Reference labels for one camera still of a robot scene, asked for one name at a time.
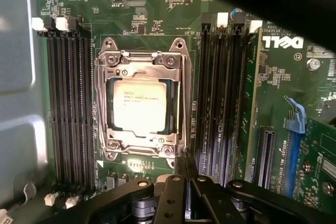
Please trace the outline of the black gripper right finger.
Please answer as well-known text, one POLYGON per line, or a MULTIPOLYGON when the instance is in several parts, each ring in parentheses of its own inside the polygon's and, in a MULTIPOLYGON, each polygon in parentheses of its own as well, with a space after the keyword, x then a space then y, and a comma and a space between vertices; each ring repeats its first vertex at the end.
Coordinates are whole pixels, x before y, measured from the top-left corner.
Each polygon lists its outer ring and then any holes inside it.
POLYGON ((335 216, 244 180, 225 187, 199 175, 194 160, 185 159, 198 213, 212 223, 335 223, 335 216))

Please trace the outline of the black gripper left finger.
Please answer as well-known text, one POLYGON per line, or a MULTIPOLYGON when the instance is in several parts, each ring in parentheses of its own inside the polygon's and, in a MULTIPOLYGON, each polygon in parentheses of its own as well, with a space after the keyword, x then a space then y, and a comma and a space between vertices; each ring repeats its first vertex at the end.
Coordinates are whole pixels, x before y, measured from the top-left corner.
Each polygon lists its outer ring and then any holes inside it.
POLYGON ((164 182, 129 181, 42 223, 183 223, 186 183, 185 158, 177 157, 174 174, 164 182))

